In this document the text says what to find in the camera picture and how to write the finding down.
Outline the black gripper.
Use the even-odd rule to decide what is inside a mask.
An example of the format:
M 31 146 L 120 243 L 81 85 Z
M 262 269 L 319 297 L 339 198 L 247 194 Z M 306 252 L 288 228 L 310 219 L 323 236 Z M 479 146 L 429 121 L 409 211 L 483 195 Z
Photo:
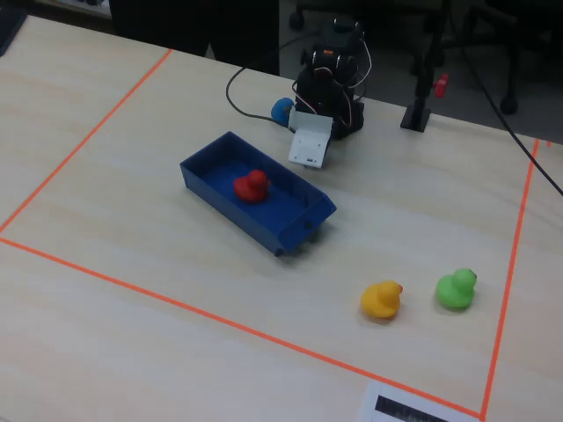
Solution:
M 346 89 L 328 68 L 304 69 L 293 84 L 296 109 L 303 113 L 349 120 L 351 101 Z

